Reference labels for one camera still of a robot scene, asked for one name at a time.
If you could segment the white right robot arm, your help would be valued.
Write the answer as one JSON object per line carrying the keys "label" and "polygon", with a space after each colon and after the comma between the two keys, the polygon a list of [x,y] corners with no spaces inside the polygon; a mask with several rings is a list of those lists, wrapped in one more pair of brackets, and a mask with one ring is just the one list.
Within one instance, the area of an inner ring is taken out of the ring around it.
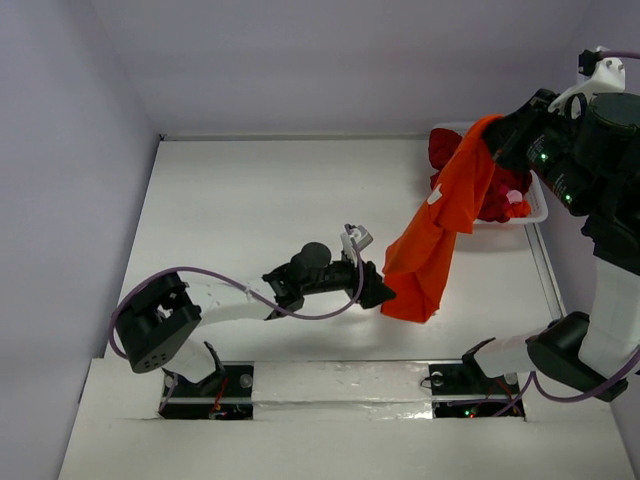
{"label": "white right robot arm", "polygon": [[530,170],[592,243],[596,290],[572,312],[522,336],[485,340],[462,357],[469,377],[538,374],[576,390],[572,402],[611,402],[639,364],[639,97],[538,90],[483,135],[501,167]]}

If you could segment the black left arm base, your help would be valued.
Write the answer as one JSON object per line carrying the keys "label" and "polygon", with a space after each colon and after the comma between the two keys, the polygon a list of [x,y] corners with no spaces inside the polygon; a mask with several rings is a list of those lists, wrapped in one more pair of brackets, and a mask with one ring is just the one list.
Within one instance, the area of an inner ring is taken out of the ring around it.
{"label": "black left arm base", "polygon": [[171,420],[252,420],[254,365],[226,364],[225,379],[214,376],[212,390],[165,373],[159,415]]}

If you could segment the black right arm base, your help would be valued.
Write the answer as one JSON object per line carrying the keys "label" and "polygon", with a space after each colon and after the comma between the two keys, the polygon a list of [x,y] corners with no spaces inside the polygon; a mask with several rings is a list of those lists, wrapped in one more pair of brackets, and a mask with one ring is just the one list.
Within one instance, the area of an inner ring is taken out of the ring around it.
{"label": "black right arm base", "polygon": [[430,364],[420,386],[431,395],[436,419],[526,417],[516,374],[489,378],[462,362],[445,361]]}

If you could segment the orange t-shirt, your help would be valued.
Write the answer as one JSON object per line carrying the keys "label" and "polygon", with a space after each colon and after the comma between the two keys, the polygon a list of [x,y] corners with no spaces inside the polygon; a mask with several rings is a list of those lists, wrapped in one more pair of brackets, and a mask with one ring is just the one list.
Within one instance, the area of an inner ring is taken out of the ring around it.
{"label": "orange t-shirt", "polygon": [[423,324],[439,310],[456,238],[473,232],[495,171],[483,134],[502,118],[488,115],[471,126],[437,173],[432,192],[387,247],[384,284],[396,297],[382,304],[383,315]]}

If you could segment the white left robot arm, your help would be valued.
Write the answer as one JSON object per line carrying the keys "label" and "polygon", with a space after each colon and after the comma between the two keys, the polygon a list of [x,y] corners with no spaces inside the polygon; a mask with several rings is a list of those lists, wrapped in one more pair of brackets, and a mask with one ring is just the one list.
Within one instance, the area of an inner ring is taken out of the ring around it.
{"label": "white left robot arm", "polygon": [[338,260],[326,245],[308,243],[287,263],[247,284],[205,269],[197,272],[211,282],[188,284],[181,277],[186,271],[158,272],[127,294],[112,313],[109,344],[134,373],[161,369],[205,396],[221,388],[225,373],[211,343],[192,339],[197,328],[235,320],[303,320],[306,298],[329,292],[343,291],[350,304],[363,309],[396,296],[353,243]]}

